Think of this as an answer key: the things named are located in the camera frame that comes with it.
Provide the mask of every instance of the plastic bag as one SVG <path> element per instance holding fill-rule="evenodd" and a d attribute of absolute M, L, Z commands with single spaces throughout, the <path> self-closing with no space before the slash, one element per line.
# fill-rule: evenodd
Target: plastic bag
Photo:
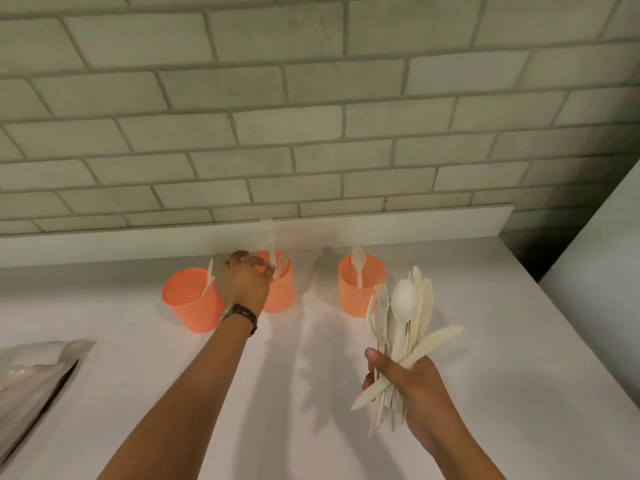
<path fill-rule="evenodd" d="M 0 349 L 0 465 L 51 407 L 93 344 L 84 339 Z"/>

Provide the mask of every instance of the orange cup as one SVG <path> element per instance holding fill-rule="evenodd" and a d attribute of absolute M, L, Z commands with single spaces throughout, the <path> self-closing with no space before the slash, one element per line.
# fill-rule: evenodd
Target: orange cup
<path fill-rule="evenodd" d="M 279 259 L 282 251 L 276 250 L 276 260 Z M 259 258 L 269 261 L 269 252 L 262 251 L 256 254 Z M 293 271 L 291 270 L 291 259 L 284 268 L 284 271 L 280 275 L 280 279 L 271 279 L 269 286 L 269 296 L 267 302 L 264 304 L 264 311 L 267 313 L 279 313 L 283 312 L 287 308 L 293 305 L 293 300 L 296 298 L 296 292 L 293 286 Z"/>
<path fill-rule="evenodd" d="M 376 291 L 376 285 L 385 282 L 385 265 L 380 259 L 367 254 L 367 262 L 362 269 L 362 288 L 357 288 L 358 275 L 348 255 L 338 265 L 338 288 L 340 306 L 355 318 L 364 318 L 369 301 Z"/>
<path fill-rule="evenodd" d="M 215 283 L 202 295 L 206 285 L 207 270 L 192 267 L 175 273 L 162 290 L 164 302 L 192 332 L 206 333 L 215 330 L 225 312 Z"/>

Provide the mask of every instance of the brick wall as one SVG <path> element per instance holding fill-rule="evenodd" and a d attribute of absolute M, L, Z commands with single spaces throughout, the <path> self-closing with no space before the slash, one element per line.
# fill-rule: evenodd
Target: brick wall
<path fill-rule="evenodd" d="M 640 0 L 0 0 L 0 234 L 513 203 L 640 153 Z"/>

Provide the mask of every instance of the forearm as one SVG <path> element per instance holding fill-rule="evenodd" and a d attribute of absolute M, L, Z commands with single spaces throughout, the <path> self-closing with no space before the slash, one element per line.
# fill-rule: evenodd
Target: forearm
<path fill-rule="evenodd" d="M 433 457 L 447 480 L 505 480 L 461 420 L 435 437 Z"/>
<path fill-rule="evenodd" d="M 99 480 L 195 480 L 251 330 L 251 322 L 239 315 L 222 322 Z"/>

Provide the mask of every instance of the hand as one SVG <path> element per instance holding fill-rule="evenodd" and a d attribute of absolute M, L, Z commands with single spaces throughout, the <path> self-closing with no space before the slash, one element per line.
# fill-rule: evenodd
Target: hand
<path fill-rule="evenodd" d="M 247 256 L 247 251 L 236 251 L 222 266 L 223 295 L 227 306 L 239 303 L 249 308 L 255 316 L 260 316 L 269 295 L 269 282 L 274 270 L 262 258 Z M 264 272 L 261 273 L 255 266 L 263 266 Z"/>
<path fill-rule="evenodd" d="M 373 384 L 374 368 L 384 374 L 403 398 L 409 430 L 429 453 L 435 455 L 445 435 L 466 431 L 431 359 L 422 357 L 407 370 L 375 349 L 365 350 L 364 355 L 369 361 L 369 373 L 362 389 Z"/>

